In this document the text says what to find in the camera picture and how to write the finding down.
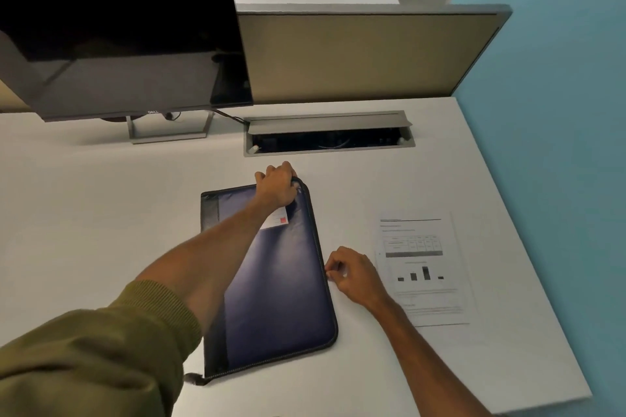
olive green sleeve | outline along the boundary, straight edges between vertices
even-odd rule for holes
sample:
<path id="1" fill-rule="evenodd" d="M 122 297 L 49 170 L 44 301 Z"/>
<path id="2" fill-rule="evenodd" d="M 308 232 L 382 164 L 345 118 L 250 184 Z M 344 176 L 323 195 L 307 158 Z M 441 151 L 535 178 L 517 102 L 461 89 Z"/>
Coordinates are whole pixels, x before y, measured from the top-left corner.
<path id="1" fill-rule="evenodd" d="M 0 348 L 0 414 L 170 415 L 200 339 L 171 290 L 131 282 L 108 307 L 68 312 Z"/>

forearm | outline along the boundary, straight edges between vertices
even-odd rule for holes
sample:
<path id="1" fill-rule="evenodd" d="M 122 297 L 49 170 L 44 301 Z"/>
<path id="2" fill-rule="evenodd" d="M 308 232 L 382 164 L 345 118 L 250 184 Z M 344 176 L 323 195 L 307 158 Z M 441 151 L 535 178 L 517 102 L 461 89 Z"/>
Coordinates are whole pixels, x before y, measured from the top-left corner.
<path id="1" fill-rule="evenodd" d="M 255 197 L 244 210 L 162 255 L 137 280 L 155 280 L 172 290 L 198 318 L 205 333 L 272 211 L 271 205 Z"/>
<path id="2" fill-rule="evenodd" d="M 422 417 L 491 413 L 459 381 L 392 299 L 371 310 L 387 334 Z"/>

monitor stand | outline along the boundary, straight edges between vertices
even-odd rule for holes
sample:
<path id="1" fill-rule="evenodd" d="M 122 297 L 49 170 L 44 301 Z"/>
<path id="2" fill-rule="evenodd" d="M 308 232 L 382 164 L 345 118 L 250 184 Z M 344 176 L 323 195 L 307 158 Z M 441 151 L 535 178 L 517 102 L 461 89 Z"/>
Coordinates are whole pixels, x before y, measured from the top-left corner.
<path id="1" fill-rule="evenodd" d="M 173 121 L 168 121 L 159 113 L 135 120 L 127 116 L 128 137 L 133 144 L 205 138 L 213 116 L 213 112 L 206 110 L 173 113 Z"/>

paper document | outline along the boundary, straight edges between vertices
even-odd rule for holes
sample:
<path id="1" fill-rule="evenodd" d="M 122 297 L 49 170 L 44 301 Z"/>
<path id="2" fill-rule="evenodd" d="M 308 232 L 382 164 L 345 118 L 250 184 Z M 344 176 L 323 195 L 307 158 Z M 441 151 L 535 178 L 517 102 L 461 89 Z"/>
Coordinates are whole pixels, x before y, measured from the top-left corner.
<path id="1" fill-rule="evenodd" d="M 450 213 L 384 214 L 376 235 L 380 278 L 414 326 L 472 322 L 475 305 Z"/>
<path id="2" fill-rule="evenodd" d="M 289 220 L 287 219 L 287 209 L 282 206 L 267 217 L 265 222 L 261 225 L 261 229 L 266 229 L 268 227 L 274 226 L 282 226 L 285 224 L 289 224 Z"/>

left hand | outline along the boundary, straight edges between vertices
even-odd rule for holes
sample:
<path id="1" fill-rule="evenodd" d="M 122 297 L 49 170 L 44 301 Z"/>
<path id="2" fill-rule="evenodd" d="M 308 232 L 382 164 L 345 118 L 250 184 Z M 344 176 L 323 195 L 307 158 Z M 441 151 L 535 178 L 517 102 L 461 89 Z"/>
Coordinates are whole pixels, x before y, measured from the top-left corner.
<path id="1" fill-rule="evenodd" d="M 263 174 L 254 174 L 257 180 L 257 193 L 255 200 L 274 211 L 281 206 L 287 206 L 297 194 L 296 187 L 291 183 L 291 178 L 296 176 L 295 170 L 289 162 L 283 162 L 278 168 L 270 165 Z"/>

